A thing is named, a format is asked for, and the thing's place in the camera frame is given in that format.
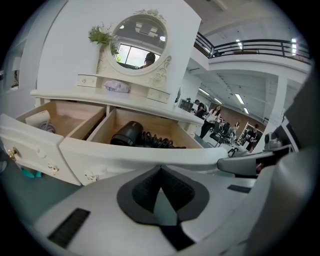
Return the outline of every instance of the black railing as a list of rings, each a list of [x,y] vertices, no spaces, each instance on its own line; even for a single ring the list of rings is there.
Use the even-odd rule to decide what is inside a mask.
[[[310,63],[308,47],[303,44],[277,39],[253,39],[220,44],[214,46],[198,32],[194,47],[208,59],[228,55],[273,55],[290,58],[304,63]]]

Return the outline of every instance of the white column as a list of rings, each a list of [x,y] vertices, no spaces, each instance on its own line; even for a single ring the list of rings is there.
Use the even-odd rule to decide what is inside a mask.
[[[262,152],[262,150],[265,149],[266,134],[272,133],[281,124],[283,109],[285,106],[286,94],[287,94],[287,78],[284,76],[279,76],[274,105],[269,118],[269,122],[265,127],[264,133],[261,136],[258,144],[255,146],[252,153]]]

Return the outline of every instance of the man in black shirt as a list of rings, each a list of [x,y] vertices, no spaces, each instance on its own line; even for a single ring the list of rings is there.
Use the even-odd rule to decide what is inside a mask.
[[[256,123],[253,127],[253,130],[250,130],[246,134],[246,141],[249,142],[249,145],[246,147],[246,150],[250,151],[253,144],[258,141],[258,128],[259,125]]]
[[[206,108],[205,105],[203,103],[201,103],[198,99],[196,99],[194,103],[198,105],[198,110],[195,113],[195,115],[198,118],[202,118],[202,116],[204,115],[204,112],[205,112],[205,108]]]

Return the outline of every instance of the black hair dryer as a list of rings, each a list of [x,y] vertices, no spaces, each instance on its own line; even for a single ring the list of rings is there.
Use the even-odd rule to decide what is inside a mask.
[[[174,146],[174,142],[167,138],[157,138],[150,132],[145,132],[143,126],[136,122],[130,121],[123,126],[110,141],[112,145],[128,147],[144,147],[158,149],[185,149],[185,146]]]

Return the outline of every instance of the open drawer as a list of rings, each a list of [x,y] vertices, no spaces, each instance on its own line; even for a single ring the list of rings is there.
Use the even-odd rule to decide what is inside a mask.
[[[173,140],[186,149],[146,148],[111,145],[110,140],[129,121],[143,126],[157,138]],[[66,138],[60,150],[83,185],[129,171],[155,165],[175,165],[189,170],[211,170],[218,159],[228,156],[225,149],[203,149],[176,120],[115,108],[96,127],[86,141]]]
[[[49,112],[50,122],[55,127],[55,133],[26,124],[26,118],[46,110]],[[106,108],[102,106],[51,101],[17,119],[2,114],[0,139],[5,150],[11,154],[11,159],[21,166],[80,185],[62,156],[59,144],[64,138],[82,140],[105,113]]]

